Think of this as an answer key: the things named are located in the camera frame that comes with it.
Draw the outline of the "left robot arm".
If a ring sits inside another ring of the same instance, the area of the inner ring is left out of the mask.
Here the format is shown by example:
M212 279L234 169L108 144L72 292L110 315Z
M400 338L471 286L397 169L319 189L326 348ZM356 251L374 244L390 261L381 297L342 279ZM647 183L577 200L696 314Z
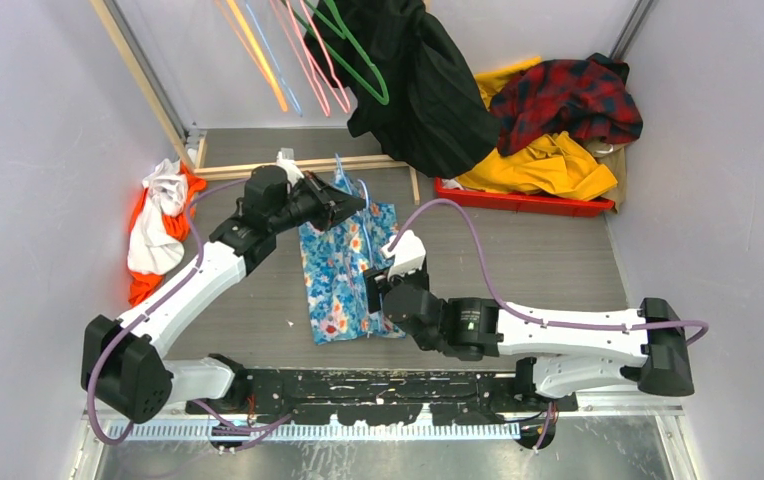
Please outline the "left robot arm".
M243 409L251 386L242 364L220 354L170 361L171 347L212 302L257 269L276 249L279 234L303 225L326 232L367 204L295 167L258 167L242 185L234 212L199 243L186 267L140 304L86 326L81 386L93 424L99 404L131 424L177 403L227 413Z

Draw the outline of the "black pleated skirt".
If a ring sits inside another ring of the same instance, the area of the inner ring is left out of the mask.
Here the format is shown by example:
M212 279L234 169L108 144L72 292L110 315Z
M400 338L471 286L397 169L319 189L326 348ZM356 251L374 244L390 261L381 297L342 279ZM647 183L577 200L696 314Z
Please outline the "black pleated skirt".
M441 22L421 1L335 1L350 30L379 67L391 101L379 105L335 62L334 75L357 106L347 122L354 137L372 135L382 152L428 177L470 171L494 150L500 122L485 108L474 75ZM331 42L366 79L371 74L345 41L323 24ZM309 34L305 44L323 58ZM333 76L328 79L336 84Z

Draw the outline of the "blue patterned garment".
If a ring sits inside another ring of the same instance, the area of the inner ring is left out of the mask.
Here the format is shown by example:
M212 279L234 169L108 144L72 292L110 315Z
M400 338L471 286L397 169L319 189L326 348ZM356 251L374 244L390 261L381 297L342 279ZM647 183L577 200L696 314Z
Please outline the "blue patterned garment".
M398 233L396 208L372 202L332 229L298 228L311 334L315 344L365 336L403 338L405 333L368 311L364 273L391 261L381 247Z

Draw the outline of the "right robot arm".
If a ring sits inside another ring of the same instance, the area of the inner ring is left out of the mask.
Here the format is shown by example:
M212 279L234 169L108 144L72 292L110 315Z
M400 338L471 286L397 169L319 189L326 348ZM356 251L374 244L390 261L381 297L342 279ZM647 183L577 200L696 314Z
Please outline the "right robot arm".
M695 392L686 328L664 299L611 312L503 308L494 299L433 295L423 267L369 270L364 281L369 312L381 313L422 351L461 361L517 357L513 396L525 410L623 384L663 397Z

